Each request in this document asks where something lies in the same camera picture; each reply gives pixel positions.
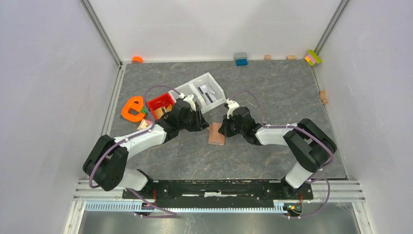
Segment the tan leather card holder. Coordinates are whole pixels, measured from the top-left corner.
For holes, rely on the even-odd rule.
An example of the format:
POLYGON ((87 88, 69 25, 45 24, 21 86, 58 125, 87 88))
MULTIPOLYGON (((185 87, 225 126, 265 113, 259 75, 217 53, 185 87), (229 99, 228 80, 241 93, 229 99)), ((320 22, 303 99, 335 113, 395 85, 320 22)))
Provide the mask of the tan leather card holder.
POLYGON ((225 136, 218 132, 220 127, 222 126, 221 123, 214 122, 209 126, 209 136, 208 136, 208 143, 211 145, 224 145, 225 144, 225 136))

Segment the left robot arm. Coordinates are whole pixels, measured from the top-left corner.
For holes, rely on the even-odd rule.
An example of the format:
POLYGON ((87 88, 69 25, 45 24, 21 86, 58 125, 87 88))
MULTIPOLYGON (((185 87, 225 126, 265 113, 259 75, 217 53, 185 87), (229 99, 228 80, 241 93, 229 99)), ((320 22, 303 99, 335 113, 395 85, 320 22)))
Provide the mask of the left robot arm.
POLYGON ((82 169, 89 176, 91 188, 111 191, 122 187, 133 189, 140 198, 148 198, 153 192, 149 176, 139 169, 127 169, 128 160, 146 149, 172 140, 181 130, 198 132, 207 127, 209 124, 200 107, 180 99, 146 129, 122 137, 102 135, 82 169))

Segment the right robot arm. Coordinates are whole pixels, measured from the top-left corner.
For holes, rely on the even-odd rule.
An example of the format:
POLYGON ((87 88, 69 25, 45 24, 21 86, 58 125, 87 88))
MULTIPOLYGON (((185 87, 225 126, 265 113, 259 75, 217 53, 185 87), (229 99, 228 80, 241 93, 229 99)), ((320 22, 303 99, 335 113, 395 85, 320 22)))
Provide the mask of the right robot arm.
POLYGON ((289 125, 261 124, 246 107, 228 111, 218 132, 225 137, 241 135, 252 145, 289 147, 297 162, 282 179, 281 192, 288 199, 298 196, 301 185, 330 163, 338 149, 335 142, 308 118, 289 125))

